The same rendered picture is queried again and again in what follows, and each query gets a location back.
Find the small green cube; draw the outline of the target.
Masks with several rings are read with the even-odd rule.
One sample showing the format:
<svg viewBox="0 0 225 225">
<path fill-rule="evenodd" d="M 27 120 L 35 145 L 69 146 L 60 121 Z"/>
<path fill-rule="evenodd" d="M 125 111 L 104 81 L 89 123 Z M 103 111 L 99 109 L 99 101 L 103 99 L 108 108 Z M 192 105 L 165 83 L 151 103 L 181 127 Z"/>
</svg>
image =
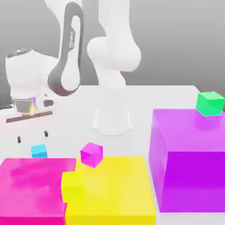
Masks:
<svg viewBox="0 0 225 225">
<path fill-rule="evenodd" d="M 220 116 L 225 98 L 215 91 L 200 92 L 197 97 L 196 110 L 203 116 Z"/>
</svg>

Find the large purple box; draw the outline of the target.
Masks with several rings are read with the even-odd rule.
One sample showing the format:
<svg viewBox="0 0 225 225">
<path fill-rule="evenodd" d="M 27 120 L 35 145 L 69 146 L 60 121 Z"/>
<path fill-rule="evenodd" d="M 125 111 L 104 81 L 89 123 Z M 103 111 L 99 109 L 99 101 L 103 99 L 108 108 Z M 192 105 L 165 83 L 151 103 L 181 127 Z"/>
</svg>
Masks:
<svg viewBox="0 0 225 225">
<path fill-rule="evenodd" d="M 155 109 L 149 166 L 161 212 L 225 213 L 225 113 Z"/>
</svg>

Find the small magenta cube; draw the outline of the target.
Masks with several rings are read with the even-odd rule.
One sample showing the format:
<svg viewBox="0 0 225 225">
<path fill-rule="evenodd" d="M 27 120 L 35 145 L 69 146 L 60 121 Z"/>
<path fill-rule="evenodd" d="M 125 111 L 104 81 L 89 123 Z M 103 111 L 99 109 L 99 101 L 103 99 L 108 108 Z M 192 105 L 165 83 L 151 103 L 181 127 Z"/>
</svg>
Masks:
<svg viewBox="0 0 225 225">
<path fill-rule="evenodd" d="M 87 143 L 80 151 L 81 163 L 96 168 L 103 159 L 103 146 Z"/>
</svg>

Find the large pink box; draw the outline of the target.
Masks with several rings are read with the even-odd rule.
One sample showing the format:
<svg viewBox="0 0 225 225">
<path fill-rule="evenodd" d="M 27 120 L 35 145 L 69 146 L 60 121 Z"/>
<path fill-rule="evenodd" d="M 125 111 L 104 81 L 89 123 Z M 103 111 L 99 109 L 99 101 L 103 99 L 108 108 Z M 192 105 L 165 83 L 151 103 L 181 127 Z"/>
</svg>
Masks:
<svg viewBox="0 0 225 225">
<path fill-rule="evenodd" d="M 0 165 L 0 225 L 65 225 L 62 173 L 75 158 L 6 158 Z"/>
</svg>

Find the large yellow box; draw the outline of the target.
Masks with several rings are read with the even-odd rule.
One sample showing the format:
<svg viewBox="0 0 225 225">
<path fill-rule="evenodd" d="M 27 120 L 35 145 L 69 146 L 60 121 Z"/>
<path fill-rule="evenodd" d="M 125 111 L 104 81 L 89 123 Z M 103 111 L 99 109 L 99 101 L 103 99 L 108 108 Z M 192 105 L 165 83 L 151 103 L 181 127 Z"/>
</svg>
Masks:
<svg viewBox="0 0 225 225">
<path fill-rule="evenodd" d="M 143 156 L 105 156 L 92 168 L 77 159 L 84 193 L 68 203 L 66 225 L 155 225 L 156 212 Z"/>
</svg>

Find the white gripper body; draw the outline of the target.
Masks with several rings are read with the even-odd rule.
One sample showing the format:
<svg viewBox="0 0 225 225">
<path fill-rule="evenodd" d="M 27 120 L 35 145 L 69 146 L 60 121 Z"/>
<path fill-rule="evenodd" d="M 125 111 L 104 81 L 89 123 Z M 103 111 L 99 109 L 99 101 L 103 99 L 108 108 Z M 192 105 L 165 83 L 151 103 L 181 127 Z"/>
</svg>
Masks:
<svg viewBox="0 0 225 225">
<path fill-rule="evenodd" d="M 4 109 L 4 137 L 45 131 L 54 125 L 55 113 L 52 111 L 39 112 L 30 116 L 22 115 L 15 109 Z"/>
</svg>

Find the small yellow cube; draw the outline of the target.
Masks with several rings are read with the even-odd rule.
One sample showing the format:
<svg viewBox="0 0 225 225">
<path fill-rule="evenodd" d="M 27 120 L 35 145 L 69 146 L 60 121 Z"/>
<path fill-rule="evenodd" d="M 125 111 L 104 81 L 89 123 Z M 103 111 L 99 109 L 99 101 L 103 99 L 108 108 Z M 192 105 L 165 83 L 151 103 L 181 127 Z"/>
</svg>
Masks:
<svg viewBox="0 0 225 225">
<path fill-rule="evenodd" d="M 62 200 L 64 203 L 81 201 L 84 197 L 83 171 L 69 171 L 62 173 Z"/>
</svg>

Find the small cyan cube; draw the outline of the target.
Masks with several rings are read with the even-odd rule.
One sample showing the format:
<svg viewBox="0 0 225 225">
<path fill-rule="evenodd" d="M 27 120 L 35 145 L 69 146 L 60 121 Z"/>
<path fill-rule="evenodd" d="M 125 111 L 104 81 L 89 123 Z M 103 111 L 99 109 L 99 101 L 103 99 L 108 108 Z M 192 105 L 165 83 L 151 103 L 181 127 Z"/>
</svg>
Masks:
<svg viewBox="0 0 225 225">
<path fill-rule="evenodd" d="M 47 149 L 45 144 L 31 146 L 32 158 L 47 158 Z"/>
</svg>

